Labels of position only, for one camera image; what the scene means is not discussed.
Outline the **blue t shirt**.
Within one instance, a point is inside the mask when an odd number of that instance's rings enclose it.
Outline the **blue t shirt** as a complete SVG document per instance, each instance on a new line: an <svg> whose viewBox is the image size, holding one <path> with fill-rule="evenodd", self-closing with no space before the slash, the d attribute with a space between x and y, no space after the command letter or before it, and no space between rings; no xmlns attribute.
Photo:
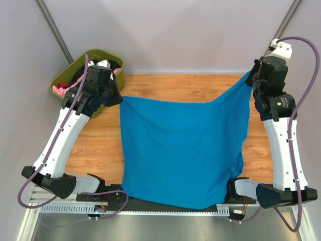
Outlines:
<svg viewBox="0 0 321 241"><path fill-rule="evenodd" d="M205 103L126 96L119 108L123 190L188 209L223 203L229 179L243 169L252 94L245 80Z"/></svg>

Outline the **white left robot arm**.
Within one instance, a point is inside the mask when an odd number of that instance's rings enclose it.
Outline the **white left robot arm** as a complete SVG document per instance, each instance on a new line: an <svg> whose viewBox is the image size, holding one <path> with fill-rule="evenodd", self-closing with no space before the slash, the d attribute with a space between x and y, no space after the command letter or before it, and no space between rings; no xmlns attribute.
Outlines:
<svg viewBox="0 0 321 241"><path fill-rule="evenodd" d="M103 179L92 174L68 174L66 163L89 119L101 107L122 101L110 62L88 62L81 77L65 91L56 126L40 157L23 168L22 176L61 199L73 193L97 192Z"/></svg>

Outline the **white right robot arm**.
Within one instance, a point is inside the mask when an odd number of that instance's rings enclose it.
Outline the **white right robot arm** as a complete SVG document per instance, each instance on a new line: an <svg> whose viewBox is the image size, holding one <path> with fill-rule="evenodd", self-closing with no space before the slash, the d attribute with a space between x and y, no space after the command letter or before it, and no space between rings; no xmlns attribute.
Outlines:
<svg viewBox="0 0 321 241"><path fill-rule="evenodd" d="M297 111L300 106L286 93L287 61L291 45L285 39L273 39L269 54L254 61L246 79L253 88L254 105L268 135L273 161L271 184L249 178L233 178L227 184L227 198L248 197L262 208L293 206L318 198L317 190L309 187L301 167L296 139Z"/></svg>

